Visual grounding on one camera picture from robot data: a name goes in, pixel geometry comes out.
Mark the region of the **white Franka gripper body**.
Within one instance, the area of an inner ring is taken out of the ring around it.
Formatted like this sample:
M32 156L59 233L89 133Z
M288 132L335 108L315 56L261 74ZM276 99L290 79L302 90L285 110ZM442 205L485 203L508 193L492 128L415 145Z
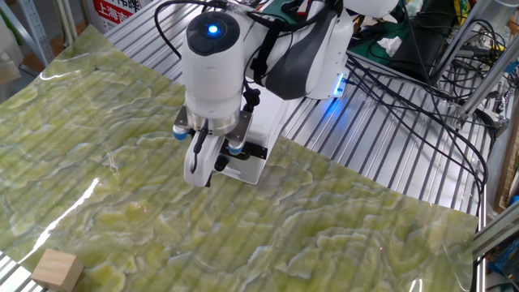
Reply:
M214 170L225 137L206 135L200 151L195 153L199 138L200 132L197 131L186 152L183 175L187 183L196 187L205 187Z

